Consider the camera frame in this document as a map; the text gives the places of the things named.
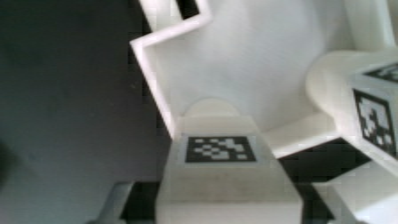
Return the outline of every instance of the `white block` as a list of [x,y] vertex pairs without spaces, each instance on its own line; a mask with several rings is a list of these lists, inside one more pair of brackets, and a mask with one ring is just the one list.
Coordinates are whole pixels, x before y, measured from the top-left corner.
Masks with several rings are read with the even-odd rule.
[[344,0],[344,7],[356,50],[394,48],[388,0]]
[[[241,113],[260,132],[280,129],[317,112],[303,94],[306,67],[326,51],[351,48],[342,1],[196,0],[198,15],[180,22],[170,21],[171,1],[139,2],[150,27],[161,29],[131,46],[171,139],[179,116],[207,98],[235,109],[214,100],[186,116]],[[322,133],[315,139],[306,133],[282,147],[291,152],[303,149],[296,142],[322,143]]]
[[170,147],[155,199],[155,223],[298,224],[301,199],[260,135],[251,133],[248,138],[253,162],[186,163],[187,137],[179,138]]
[[398,176],[398,49],[333,52],[314,63],[306,93],[340,137]]
[[314,187],[331,213],[338,213],[335,223],[344,224],[340,219],[351,214],[367,224],[395,224],[398,179],[374,162]]

